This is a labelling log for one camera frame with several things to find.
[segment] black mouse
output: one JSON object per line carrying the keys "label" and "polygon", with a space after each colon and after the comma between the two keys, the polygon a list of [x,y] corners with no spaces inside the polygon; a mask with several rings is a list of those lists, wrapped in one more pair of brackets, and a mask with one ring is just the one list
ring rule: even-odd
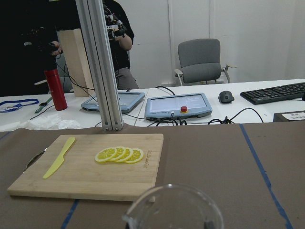
{"label": "black mouse", "polygon": [[230,91],[223,91],[219,93],[218,100],[221,104],[229,104],[234,101],[234,97]]}

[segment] red water bottle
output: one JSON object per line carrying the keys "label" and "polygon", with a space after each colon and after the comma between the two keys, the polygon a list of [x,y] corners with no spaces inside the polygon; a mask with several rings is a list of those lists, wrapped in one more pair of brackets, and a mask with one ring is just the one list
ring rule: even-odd
{"label": "red water bottle", "polygon": [[63,94],[63,88],[61,85],[61,80],[59,79],[57,69],[43,71],[46,76],[49,90],[51,91],[51,96],[55,105],[55,109],[58,111],[66,109],[67,102]]}

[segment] white table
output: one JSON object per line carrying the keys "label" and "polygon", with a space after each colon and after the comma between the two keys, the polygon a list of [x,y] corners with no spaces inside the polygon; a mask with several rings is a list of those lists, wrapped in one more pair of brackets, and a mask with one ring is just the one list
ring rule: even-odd
{"label": "white table", "polygon": [[[188,125],[191,123],[207,123],[212,119],[224,120],[226,116],[232,118],[244,108],[253,108],[256,110],[264,122],[272,122],[274,113],[291,112],[305,110],[304,101],[286,100],[268,104],[253,105],[249,101],[240,96],[240,92],[269,88],[291,83],[305,82],[305,79],[296,80],[279,80],[279,81],[263,81],[263,82],[247,82],[247,83],[224,83],[224,84],[210,84],[210,85],[196,85],[184,87],[170,87],[176,95],[178,94],[192,94],[204,93],[212,106],[212,113],[201,118],[186,119]],[[148,126],[152,121],[143,120],[145,114],[145,106],[147,98],[169,96],[172,93],[164,88],[150,88],[132,90],[133,92],[144,92],[145,100],[138,104],[128,114],[123,114],[124,122],[135,126]],[[218,95],[222,91],[231,91],[235,100],[231,104],[220,104]],[[95,111],[85,111],[81,108],[81,104],[89,99],[89,97],[75,97],[74,94],[65,94],[68,108],[62,111],[56,111],[55,107],[50,108],[43,116],[55,115],[62,120],[75,120],[80,124],[80,128],[89,128],[96,126],[101,121],[101,116]],[[19,100],[26,98],[37,98],[40,103],[47,101],[50,98],[49,94],[45,95],[27,95],[27,96],[12,96],[1,97],[0,102],[5,100]],[[46,107],[48,108],[53,103],[50,102]],[[39,105],[30,105],[21,108],[20,110],[0,113],[0,131],[11,131],[18,128],[20,123],[24,123],[34,117],[35,110]],[[259,123],[261,122],[259,116],[253,110],[245,110],[241,112],[234,120],[235,123]]]}
{"label": "white table", "polygon": [[[179,94],[193,94],[204,93],[209,100],[213,109],[212,113],[208,116],[201,118],[188,118],[187,123],[203,123],[209,122],[212,119],[224,120],[226,116],[228,118],[234,117],[238,112],[244,108],[253,108],[256,110],[264,122],[273,122],[274,113],[291,112],[305,110],[304,101],[286,100],[274,103],[253,105],[249,101],[240,96],[240,92],[269,88],[274,86],[280,86],[291,83],[305,82],[305,79],[296,80],[279,80],[279,81],[263,81],[263,82],[246,82],[246,83],[224,83],[224,84],[210,84],[210,85],[196,85],[196,86],[184,86],[184,87],[170,87],[176,95]],[[218,95],[222,91],[232,92],[235,100],[231,104],[220,104],[218,101]],[[169,96],[172,93],[163,88],[150,88],[146,98]],[[144,118],[145,104],[142,106],[139,117]],[[260,123],[261,120],[255,111],[248,109],[241,112],[236,118],[233,119],[235,123]],[[136,126],[148,126],[152,121],[137,119]]]}
{"label": "white table", "polygon": [[[147,94],[148,89],[141,89],[141,90],[133,90],[134,92],[141,91]],[[29,99],[29,98],[36,98],[39,100],[39,104],[47,101],[50,98],[50,94],[42,94],[42,95],[24,95],[24,96],[9,96],[9,97],[0,97],[0,102],[3,101],[11,101],[11,100],[21,100],[21,99]],[[68,108],[62,111],[57,111],[55,107],[51,107],[45,113],[41,114],[45,111],[48,107],[52,106],[54,103],[53,101],[49,102],[48,105],[43,108],[43,110],[35,114],[34,112],[36,109],[39,108],[39,104],[24,106],[21,109],[13,112],[8,113],[0,113],[0,131],[12,131],[18,128],[21,124],[29,121],[32,117],[41,114],[39,117],[48,117],[50,115],[58,115],[58,117],[64,123],[69,123],[69,121],[76,121],[80,124],[79,128],[89,128],[94,126],[101,126],[101,116],[99,112],[96,111],[85,111],[81,108],[81,104],[87,101],[90,97],[75,97],[73,93],[65,94],[66,102]],[[136,106],[129,115],[137,117],[140,110],[141,105],[139,104]],[[136,122],[136,118],[122,115],[124,122],[129,125],[134,125]]]}

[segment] black t-shirt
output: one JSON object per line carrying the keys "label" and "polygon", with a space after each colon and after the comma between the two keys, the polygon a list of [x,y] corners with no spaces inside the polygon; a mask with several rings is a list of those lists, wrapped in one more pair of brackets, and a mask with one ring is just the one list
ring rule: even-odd
{"label": "black t-shirt", "polygon": [[48,0],[15,0],[7,1],[6,8],[2,9],[7,21],[2,23],[5,42],[1,50],[4,71],[1,73],[0,96],[48,93],[46,83],[34,83],[45,80],[44,70],[56,68],[55,59],[46,57],[36,44],[24,45],[31,41],[25,34],[39,27],[44,27],[38,38],[42,43],[58,40],[48,4]]}
{"label": "black t-shirt", "polygon": [[[123,10],[123,8],[121,7],[121,5],[113,0],[105,0],[104,2],[106,4],[107,8],[110,9],[111,13],[114,13],[115,16],[119,20],[121,20],[123,25],[126,27],[126,29],[127,29],[126,34],[131,38],[132,43],[133,43],[134,34],[130,27],[126,13]],[[116,71],[120,68],[125,68],[125,67],[130,68],[130,62],[129,62],[129,57],[128,57],[127,51],[120,47],[120,44],[118,41],[112,40],[112,41],[109,41],[109,43],[110,43],[114,70]]]}

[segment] sliced lemon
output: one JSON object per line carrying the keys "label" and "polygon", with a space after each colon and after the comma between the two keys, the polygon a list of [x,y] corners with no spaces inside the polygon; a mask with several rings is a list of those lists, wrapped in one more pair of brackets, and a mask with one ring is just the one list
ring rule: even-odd
{"label": "sliced lemon", "polygon": [[115,147],[105,148],[101,152],[99,152],[94,159],[95,161],[100,163],[109,161],[111,158],[113,158],[116,155],[117,151],[118,149]]}
{"label": "sliced lemon", "polygon": [[116,160],[122,158],[126,154],[126,148],[125,147],[117,146],[116,149],[117,149],[116,154],[109,161],[116,161]]}
{"label": "sliced lemon", "polygon": [[134,164],[141,161],[144,157],[144,152],[141,149],[132,149],[132,156],[129,160],[125,161],[127,164]]}
{"label": "sliced lemon", "polygon": [[124,156],[122,156],[120,159],[116,160],[115,162],[124,162],[129,160],[132,157],[133,150],[131,148],[125,147],[126,153]]}

